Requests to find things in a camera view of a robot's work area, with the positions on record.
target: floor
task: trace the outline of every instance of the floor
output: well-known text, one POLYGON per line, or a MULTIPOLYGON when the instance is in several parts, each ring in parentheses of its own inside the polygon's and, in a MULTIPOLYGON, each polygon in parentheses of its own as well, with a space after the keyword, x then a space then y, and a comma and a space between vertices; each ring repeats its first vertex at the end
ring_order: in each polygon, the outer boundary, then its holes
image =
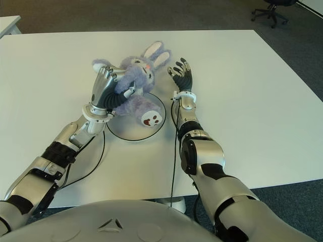
MULTIPOLYGON (((278 7, 277 12, 290 21, 272 29, 272 20, 266 17, 250 21, 253 9, 267 7, 261 0, 1 0, 0 4, 0 16, 22 17, 18 27, 23 33, 254 29, 323 100, 323 19, 299 5, 278 7)), ((283 220, 323 242, 323 180, 253 191, 283 220)), ((189 216, 194 199, 186 197, 189 216)), ((201 204, 197 214, 212 230, 201 204)))

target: plush toy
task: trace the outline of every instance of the plush toy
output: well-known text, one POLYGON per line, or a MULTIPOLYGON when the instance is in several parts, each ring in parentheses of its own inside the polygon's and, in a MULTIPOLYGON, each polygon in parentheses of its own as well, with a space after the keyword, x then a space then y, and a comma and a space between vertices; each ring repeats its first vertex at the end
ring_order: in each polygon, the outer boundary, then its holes
MULTIPOLYGON (((136 91, 129 99, 115 108, 117 115, 133 115, 146 127, 153 127, 162 123, 161 107, 146 99, 143 94, 149 93, 155 85, 155 71, 164 66, 170 59, 171 52, 164 50, 161 41, 153 43, 140 56, 130 56, 124 59, 120 68, 125 69, 125 75, 118 80, 115 93, 128 90, 135 84, 136 91)), ((105 59, 93 61, 93 68, 99 71, 102 65, 112 66, 105 59)))

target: bunny foot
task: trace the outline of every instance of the bunny foot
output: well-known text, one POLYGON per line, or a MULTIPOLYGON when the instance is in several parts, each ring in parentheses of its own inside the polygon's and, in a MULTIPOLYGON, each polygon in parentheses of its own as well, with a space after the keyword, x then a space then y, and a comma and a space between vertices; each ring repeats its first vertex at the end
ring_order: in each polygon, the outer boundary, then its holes
POLYGON ((141 123, 146 127, 154 127, 162 122, 162 116, 156 111, 148 111, 141 117, 141 123))

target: white table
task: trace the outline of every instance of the white table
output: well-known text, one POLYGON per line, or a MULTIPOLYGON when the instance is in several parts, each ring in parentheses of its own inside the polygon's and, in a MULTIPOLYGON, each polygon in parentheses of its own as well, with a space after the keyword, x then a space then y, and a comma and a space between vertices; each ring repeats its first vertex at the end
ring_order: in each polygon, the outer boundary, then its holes
POLYGON ((0 17, 0 38, 6 34, 21 34, 16 23, 21 19, 20 16, 0 17))
MULTIPOLYGON (((250 188, 323 177, 323 104, 252 30, 86 32, 5 36, 0 40, 0 196, 89 101, 96 74, 91 61, 115 65, 155 40, 185 57, 203 128, 226 154, 227 174, 250 188)), ((153 93, 165 103, 176 86, 165 68, 153 93)), ((51 206, 106 199, 169 197, 175 129, 170 120, 145 141, 107 132, 106 153, 86 179, 59 191, 51 206)), ((70 181, 97 163, 102 136, 72 166, 70 181)), ((196 194, 178 156, 175 196, 196 194)))

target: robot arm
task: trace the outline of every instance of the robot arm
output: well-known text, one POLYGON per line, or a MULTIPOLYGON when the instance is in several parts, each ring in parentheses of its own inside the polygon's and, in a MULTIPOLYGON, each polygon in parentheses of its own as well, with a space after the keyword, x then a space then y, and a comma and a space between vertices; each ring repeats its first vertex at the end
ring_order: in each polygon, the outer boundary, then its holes
POLYGON ((116 94, 114 88, 125 70, 102 66, 93 86, 92 100, 83 106, 83 115, 65 126, 45 152, 16 179, 0 201, 0 236, 23 226, 30 216, 47 209, 59 189, 66 167, 75 161, 81 148, 100 134, 113 116, 112 108, 121 105, 135 86, 116 94))
POLYGON ((240 180, 223 171, 221 146, 201 127, 187 62, 168 68, 178 85, 175 116, 182 169, 194 180, 206 212, 223 241, 314 241, 283 222, 240 180))

